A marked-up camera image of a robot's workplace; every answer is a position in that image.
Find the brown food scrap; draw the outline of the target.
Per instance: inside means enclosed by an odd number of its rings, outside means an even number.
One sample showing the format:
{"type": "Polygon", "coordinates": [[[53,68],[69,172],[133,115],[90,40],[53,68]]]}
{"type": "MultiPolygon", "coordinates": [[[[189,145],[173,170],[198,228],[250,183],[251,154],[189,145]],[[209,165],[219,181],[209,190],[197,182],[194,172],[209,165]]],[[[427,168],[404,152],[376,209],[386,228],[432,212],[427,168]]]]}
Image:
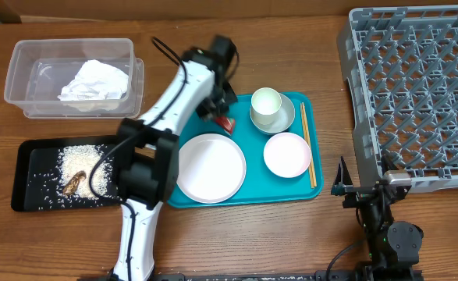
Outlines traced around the brown food scrap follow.
{"type": "Polygon", "coordinates": [[[78,186],[87,178],[84,170],[77,172],[69,182],[64,186],[62,194],[66,197],[72,196],[76,193],[78,186]]]}

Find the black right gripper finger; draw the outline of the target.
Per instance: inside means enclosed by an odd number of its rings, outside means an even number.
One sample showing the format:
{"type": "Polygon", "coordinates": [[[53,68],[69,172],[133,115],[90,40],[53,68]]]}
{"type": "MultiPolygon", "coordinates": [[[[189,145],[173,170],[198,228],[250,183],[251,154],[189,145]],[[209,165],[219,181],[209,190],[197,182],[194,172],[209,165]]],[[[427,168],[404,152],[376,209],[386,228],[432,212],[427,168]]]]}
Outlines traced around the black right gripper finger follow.
{"type": "Polygon", "coordinates": [[[353,182],[351,180],[348,168],[346,167],[346,163],[344,161],[344,157],[340,157],[340,162],[338,165],[338,171],[336,175],[335,182],[333,183],[334,188],[340,187],[352,187],[353,182]]]}
{"type": "Polygon", "coordinates": [[[390,155],[384,154],[381,157],[381,167],[383,172],[398,170],[399,168],[393,163],[390,155]]]}

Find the black waste tray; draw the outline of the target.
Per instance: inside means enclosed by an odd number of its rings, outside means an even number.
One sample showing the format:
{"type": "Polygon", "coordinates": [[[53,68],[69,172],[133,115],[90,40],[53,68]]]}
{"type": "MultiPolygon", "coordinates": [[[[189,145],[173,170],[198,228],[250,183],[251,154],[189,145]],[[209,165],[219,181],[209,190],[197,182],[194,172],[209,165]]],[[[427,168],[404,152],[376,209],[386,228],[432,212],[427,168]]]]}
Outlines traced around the black waste tray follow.
{"type": "Polygon", "coordinates": [[[108,202],[95,197],[62,194],[67,183],[62,177],[62,155],[64,148],[81,145],[90,145],[103,155],[115,144],[114,135],[24,141],[17,154],[11,209],[36,212],[108,206],[108,202]]]}

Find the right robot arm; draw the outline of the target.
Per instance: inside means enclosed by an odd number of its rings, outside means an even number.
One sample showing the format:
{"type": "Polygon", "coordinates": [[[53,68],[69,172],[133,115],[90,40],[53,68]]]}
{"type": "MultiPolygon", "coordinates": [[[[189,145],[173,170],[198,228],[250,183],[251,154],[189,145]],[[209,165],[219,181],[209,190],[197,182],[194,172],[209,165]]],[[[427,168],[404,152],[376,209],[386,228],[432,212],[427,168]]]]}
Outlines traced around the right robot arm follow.
{"type": "Polygon", "coordinates": [[[398,169],[388,156],[382,156],[383,176],[370,187],[355,187],[343,159],[338,164],[331,194],[343,196],[343,207],[356,211],[357,222],[365,238],[340,251],[329,263],[326,280],[422,280],[421,271],[413,266],[419,262],[423,230],[410,222],[396,221],[390,205],[403,200],[412,181],[398,169]],[[360,261],[350,271],[332,271],[332,266],[346,252],[367,244],[368,261],[360,261]]]}

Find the pile of rice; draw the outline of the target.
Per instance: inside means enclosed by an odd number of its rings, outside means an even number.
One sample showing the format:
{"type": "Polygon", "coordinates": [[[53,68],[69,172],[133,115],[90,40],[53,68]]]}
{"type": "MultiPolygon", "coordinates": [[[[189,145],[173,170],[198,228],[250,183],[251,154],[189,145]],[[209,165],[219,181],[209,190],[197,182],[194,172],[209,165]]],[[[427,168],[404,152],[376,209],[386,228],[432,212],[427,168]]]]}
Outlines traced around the pile of rice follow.
{"type": "Polygon", "coordinates": [[[28,186],[41,196],[41,208],[74,208],[99,205],[99,196],[112,196],[112,158],[105,159],[97,168],[97,162],[112,148],[105,144],[74,145],[63,148],[48,148],[37,151],[46,156],[41,166],[34,169],[28,186]],[[66,197],[64,186],[79,171],[84,170],[87,178],[78,186],[76,193],[66,197]]]}

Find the large white tissue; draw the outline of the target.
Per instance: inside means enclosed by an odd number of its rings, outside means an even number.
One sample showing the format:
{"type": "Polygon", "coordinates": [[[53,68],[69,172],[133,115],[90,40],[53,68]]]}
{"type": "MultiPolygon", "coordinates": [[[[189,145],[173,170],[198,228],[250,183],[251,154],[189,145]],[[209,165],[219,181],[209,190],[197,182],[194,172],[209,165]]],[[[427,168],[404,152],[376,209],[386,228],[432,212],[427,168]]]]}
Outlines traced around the large white tissue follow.
{"type": "Polygon", "coordinates": [[[128,83],[129,76],[122,70],[92,59],[61,89],[58,99],[81,112],[112,111],[119,107],[128,83]]]}

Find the clear plastic bin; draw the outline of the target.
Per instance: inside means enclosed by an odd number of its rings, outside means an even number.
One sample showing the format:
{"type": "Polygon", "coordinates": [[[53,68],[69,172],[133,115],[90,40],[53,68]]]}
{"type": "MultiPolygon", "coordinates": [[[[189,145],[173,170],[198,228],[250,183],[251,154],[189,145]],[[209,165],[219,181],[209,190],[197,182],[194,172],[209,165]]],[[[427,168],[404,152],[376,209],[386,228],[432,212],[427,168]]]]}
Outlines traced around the clear plastic bin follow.
{"type": "Polygon", "coordinates": [[[5,79],[4,99],[31,119],[121,119],[138,116],[144,98],[144,63],[128,38],[22,40],[16,43],[5,79]],[[58,96],[88,60],[129,76],[128,91],[112,111],[81,112],[58,96]]]}

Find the large white plate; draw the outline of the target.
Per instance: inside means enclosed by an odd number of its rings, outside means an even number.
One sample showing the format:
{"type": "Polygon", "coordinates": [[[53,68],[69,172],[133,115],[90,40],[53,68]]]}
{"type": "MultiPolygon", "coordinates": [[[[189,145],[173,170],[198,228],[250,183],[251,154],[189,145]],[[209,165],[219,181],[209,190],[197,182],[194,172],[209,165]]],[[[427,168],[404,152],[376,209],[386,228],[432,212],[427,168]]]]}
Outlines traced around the large white plate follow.
{"type": "Polygon", "coordinates": [[[205,133],[179,150],[177,186],[191,200],[216,204],[242,187],[247,164],[241,148],[228,137],[205,133]]]}

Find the grey dishwasher rack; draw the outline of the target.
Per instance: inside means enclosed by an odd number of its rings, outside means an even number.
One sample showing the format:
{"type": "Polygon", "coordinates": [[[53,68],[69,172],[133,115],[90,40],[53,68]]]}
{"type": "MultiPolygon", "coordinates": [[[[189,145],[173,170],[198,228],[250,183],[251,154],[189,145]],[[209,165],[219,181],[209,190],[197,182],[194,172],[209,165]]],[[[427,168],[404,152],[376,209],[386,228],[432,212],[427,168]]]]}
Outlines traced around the grey dishwasher rack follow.
{"type": "Polygon", "coordinates": [[[337,46],[361,184],[388,156],[415,193],[458,188],[458,5],[352,9],[337,46]]]}

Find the white paper cup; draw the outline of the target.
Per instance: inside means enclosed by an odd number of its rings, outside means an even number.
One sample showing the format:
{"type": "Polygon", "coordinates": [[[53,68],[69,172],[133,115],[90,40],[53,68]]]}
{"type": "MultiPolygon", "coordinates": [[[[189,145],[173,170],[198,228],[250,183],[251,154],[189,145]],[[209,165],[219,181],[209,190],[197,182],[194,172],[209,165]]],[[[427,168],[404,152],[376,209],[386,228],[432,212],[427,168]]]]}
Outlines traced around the white paper cup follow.
{"type": "Polygon", "coordinates": [[[273,123],[281,106],[281,94],[270,87],[260,88],[251,96],[250,112],[253,120],[261,125],[273,123]]]}

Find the teal plastic tray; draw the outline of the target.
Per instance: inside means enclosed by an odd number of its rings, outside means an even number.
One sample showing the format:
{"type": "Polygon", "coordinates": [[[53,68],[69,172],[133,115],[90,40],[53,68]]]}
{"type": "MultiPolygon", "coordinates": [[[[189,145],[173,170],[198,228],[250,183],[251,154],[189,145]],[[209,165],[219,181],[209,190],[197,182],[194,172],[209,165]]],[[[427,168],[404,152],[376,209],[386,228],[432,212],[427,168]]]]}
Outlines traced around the teal plastic tray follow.
{"type": "Polygon", "coordinates": [[[246,159],[247,172],[241,188],[231,198],[220,202],[220,206],[310,200],[320,194],[324,186],[324,177],[313,106],[309,98],[300,92],[286,92],[284,95],[290,99],[296,109],[295,120],[289,132],[301,137],[304,132],[300,106],[305,105],[317,186],[311,186],[308,172],[292,179],[285,179],[273,174],[267,168],[264,163],[264,146],[270,137],[260,132],[250,121],[250,95],[240,95],[238,102],[230,106],[229,117],[236,120],[236,125],[229,138],[241,148],[246,159]]]}

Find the grey small bowl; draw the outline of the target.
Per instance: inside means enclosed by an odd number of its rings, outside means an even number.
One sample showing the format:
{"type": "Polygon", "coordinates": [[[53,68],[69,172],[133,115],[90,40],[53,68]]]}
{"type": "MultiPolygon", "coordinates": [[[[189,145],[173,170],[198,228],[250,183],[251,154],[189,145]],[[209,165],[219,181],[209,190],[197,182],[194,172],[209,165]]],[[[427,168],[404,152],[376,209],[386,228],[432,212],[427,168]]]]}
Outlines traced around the grey small bowl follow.
{"type": "Polygon", "coordinates": [[[284,94],[280,94],[282,105],[277,112],[277,117],[273,123],[263,125],[256,120],[254,110],[250,109],[250,119],[259,131],[267,135],[273,135],[288,130],[294,122],[296,110],[292,101],[284,94]]]}

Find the red snack wrapper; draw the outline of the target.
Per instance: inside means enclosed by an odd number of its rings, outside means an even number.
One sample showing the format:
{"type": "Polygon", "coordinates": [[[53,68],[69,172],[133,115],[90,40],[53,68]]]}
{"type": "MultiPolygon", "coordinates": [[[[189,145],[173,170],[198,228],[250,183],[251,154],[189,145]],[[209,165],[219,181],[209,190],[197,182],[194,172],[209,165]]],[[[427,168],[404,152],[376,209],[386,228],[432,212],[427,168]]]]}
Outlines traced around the red snack wrapper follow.
{"type": "Polygon", "coordinates": [[[236,126],[236,120],[227,116],[219,116],[214,122],[220,126],[228,135],[232,135],[236,126]]]}

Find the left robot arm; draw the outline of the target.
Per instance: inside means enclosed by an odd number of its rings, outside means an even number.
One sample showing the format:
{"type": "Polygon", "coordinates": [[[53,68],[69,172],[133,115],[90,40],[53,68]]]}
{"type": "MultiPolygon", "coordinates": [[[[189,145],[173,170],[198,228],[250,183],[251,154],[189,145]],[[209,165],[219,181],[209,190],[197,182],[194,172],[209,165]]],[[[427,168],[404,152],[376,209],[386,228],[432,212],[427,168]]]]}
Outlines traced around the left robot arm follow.
{"type": "Polygon", "coordinates": [[[178,177],[179,136],[193,114],[211,121],[237,101],[229,84],[235,73],[230,64],[240,59],[231,39],[217,35],[209,49],[191,48],[182,55],[157,38],[152,43],[179,70],[148,112],[120,123],[110,152],[122,207],[119,259],[110,280],[150,279],[159,213],[178,177]]]}

